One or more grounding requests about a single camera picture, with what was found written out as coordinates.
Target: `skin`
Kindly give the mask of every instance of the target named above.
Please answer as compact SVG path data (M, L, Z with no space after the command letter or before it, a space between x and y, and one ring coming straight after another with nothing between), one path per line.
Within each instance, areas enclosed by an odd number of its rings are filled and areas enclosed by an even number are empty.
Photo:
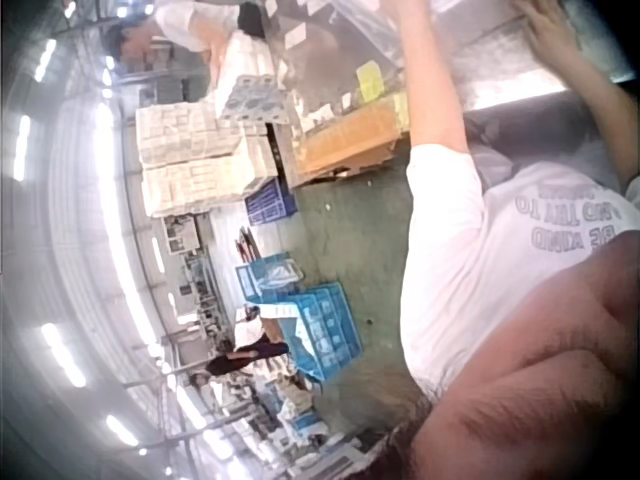
M418 478L555 479L581 464L637 380L639 253L625 233L530 295L416 435Z
M591 108L618 174L638 174L637 106L580 54L557 0L519 3L534 52ZM388 0L405 51L412 145L468 152L429 3ZM566 478L636 380L640 234L536 289L467 363L416 435L418 478Z
M220 65L224 60L229 32L223 27L211 22L204 15L194 12L189 22L189 32L202 43L209 45L208 50L201 52L205 64L209 64L213 80L217 80ZM162 36L162 29L154 18L148 19L140 26L125 30L127 41L121 47L122 58L125 61L144 59L152 60L153 49L151 42L154 36Z

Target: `fluorescent light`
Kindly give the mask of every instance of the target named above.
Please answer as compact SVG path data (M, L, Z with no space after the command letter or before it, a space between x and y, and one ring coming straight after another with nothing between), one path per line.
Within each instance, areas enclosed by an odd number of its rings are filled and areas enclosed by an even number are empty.
M149 355L154 358L164 358L164 348L158 343L152 343L147 347Z
M67 374L67 377L71 381L71 384L74 387L82 388L87 385L87 380L82 375L82 372L73 361L71 357L71 353L62 343L62 338L60 337L60 333L55 325L52 323L47 323L43 325L41 328L42 335L44 336L47 345L51 347L51 353L53 353L53 358L56 359L58 365L62 367L64 372Z
M238 457L233 457L233 460L227 464L227 473L229 474L229 478L233 478L233 480L251 479L249 472L247 471L245 466L240 463Z
M65 9L64 16L67 18L71 18L71 15L73 15L73 12L75 11L76 11L76 2L71 2L69 6Z
M118 438L120 438L122 443L125 443L126 445L137 447L140 443L138 442L138 439L134 437L133 434L127 430L124 425L122 425L122 423L120 423L120 420L113 415L109 415L107 417L107 427L109 427L109 429L115 433Z
M124 238L122 237L118 193L115 182L114 145L113 114L109 107L101 103L96 112L94 155L98 171L100 202L102 204L105 228L109 237L109 247L116 274L124 291L131 317L144 344L151 345L157 342L157 337L142 305L142 300L131 272Z
M105 68L102 71L102 83L104 83L107 87L111 86L111 74L109 73L109 69Z
M176 381L176 376L173 373L170 375L167 375L167 387L169 387L169 390L171 390L172 392L175 392L177 386L178 385Z
M44 74L47 71L47 65L49 65L49 61L51 60L51 56L53 55L54 50L56 49L57 43L58 42L56 42L56 40L54 40L53 38L47 40L44 52L42 52L42 55L40 56L40 64L36 68L36 72L33 75L33 78L36 80L36 82L39 83L44 78Z
M20 119L20 130L16 141L16 158L13 161L13 178L21 182L24 180L24 167L27 159L27 141L31 131L31 119L23 115Z
M160 247L158 246L158 239L153 237L151 239L153 244L153 254L156 256L156 263L158 264L158 270L160 273L164 273L164 263L162 263L162 255L160 255Z
M179 325L186 325L187 323L191 323L191 322L197 322L198 321L198 314L197 313L189 313L187 315L180 315L178 317L178 324Z
M53 51L56 49L57 44L58 42L55 39L50 38L49 40L47 40L47 45L44 51L48 54L53 53Z
M226 460L233 455L233 447L227 440L223 439L217 431L214 432L213 430L206 430L202 434L202 438L209 444L215 456L220 460ZM236 478L231 474L230 477L234 480Z
M182 407L182 410L184 410L184 413L187 415L187 418L193 426L197 429L206 427L207 421L193 404L184 388L179 386L176 389L176 397L178 399L178 403Z

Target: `dark blue crate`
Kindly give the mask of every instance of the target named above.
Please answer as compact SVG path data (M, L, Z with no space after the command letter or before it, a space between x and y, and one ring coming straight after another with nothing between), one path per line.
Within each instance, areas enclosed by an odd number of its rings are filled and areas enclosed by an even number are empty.
M245 199L245 206L252 226L275 222L298 211L295 197L279 178L270 180L258 192Z

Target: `hand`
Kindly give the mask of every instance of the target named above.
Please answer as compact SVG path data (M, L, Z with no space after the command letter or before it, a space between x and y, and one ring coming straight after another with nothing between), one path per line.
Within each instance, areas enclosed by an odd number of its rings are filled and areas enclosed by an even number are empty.
M427 12L431 11L430 0L381 0L380 11L393 23L400 25L401 17L407 14L411 15L410 9L415 8L416 4L419 8L426 8Z
M576 32L559 0L516 0L515 4L529 20L527 38L542 63L562 72L582 58Z

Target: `white t-shirt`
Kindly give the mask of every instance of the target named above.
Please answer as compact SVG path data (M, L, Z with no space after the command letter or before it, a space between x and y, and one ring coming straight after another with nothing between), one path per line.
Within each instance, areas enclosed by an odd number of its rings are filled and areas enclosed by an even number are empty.
M640 229L640 179L628 200L554 163L533 165L482 194L469 155L411 152L414 197L400 330L425 391L447 387L538 284Z
M237 5L207 5L193 1L167 3L157 7L155 18L168 40L192 52L202 52L210 47L189 32L194 12L206 16L216 25L222 24L229 32L238 28L240 7Z

